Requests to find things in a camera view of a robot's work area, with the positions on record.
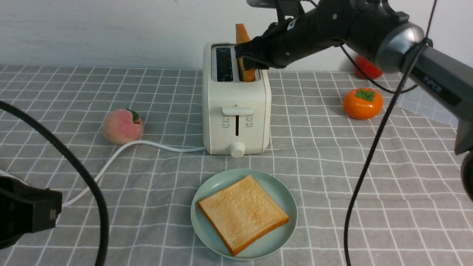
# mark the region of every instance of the light green plate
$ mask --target light green plate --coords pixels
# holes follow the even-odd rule
[[[197,204],[200,200],[217,193],[248,175],[253,175],[266,193],[289,216],[289,222],[267,233],[238,255],[232,256]],[[294,197],[279,180],[258,170],[240,168],[218,173],[202,184],[192,200],[191,221],[199,239],[214,252],[231,259],[256,260],[277,251],[292,237],[297,224],[297,212]]]

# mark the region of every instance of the checkered tablecloth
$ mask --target checkered tablecloth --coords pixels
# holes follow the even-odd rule
[[[53,131],[92,175],[117,147],[102,136],[107,112],[130,108],[144,140],[202,146],[201,71],[107,67],[0,66],[0,98]],[[366,81],[345,72],[270,72],[271,143],[234,159],[205,152],[130,147],[100,182],[108,203],[110,266],[340,266],[343,222],[381,115],[348,119],[342,97]],[[395,88],[398,75],[379,83]],[[390,96],[385,96],[387,105]],[[473,203],[460,180],[455,129],[396,108],[363,183],[349,234],[354,266],[468,266],[473,261]],[[0,169],[69,200],[85,183],[39,134],[0,117]],[[298,226],[271,256],[222,258],[195,236],[190,203],[212,175],[232,168],[274,175],[295,197]],[[5,266],[93,265],[98,215],[91,193],[64,208],[54,230],[25,235],[0,250]]]

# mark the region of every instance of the peach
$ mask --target peach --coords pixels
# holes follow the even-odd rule
[[[116,145],[124,145],[141,138],[143,122],[135,111],[117,109],[105,118],[103,131],[108,141]]]

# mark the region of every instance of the bread slice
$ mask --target bread slice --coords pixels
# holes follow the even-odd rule
[[[236,44],[247,43],[250,41],[250,36],[246,32],[244,24],[236,24]],[[256,69],[245,70],[243,65],[243,58],[239,58],[238,61],[238,74],[240,76],[240,81],[252,82],[255,79]]]
[[[233,256],[289,221],[251,175],[199,201],[199,208]]]

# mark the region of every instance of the persimmon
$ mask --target persimmon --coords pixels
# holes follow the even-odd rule
[[[354,119],[366,120],[375,117],[383,108],[383,96],[371,88],[358,88],[343,98],[343,109]]]

